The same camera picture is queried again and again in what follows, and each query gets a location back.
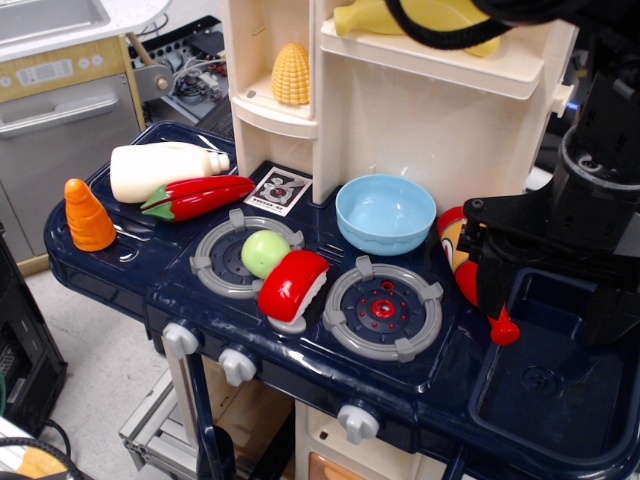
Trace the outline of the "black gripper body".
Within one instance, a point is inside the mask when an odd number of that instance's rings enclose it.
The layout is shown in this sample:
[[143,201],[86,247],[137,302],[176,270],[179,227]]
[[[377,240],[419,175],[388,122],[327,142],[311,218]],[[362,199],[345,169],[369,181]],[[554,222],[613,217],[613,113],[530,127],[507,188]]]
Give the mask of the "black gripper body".
[[459,246],[484,246],[513,263],[550,260],[637,263],[639,186],[557,176],[537,191],[472,198]]

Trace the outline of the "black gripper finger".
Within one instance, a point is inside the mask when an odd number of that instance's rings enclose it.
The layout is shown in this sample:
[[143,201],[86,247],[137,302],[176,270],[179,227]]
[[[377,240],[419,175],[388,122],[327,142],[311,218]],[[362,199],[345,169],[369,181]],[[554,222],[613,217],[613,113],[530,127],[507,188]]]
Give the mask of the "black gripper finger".
[[478,307],[498,318],[509,299],[516,275],[522,269],[517,253],[521,248],[513,239],[486,240],[478,254],[476,284]]
[[639,260],[617,259],[594,277],[596,289],[586,309],[588,345],[608,345],[639,324]]

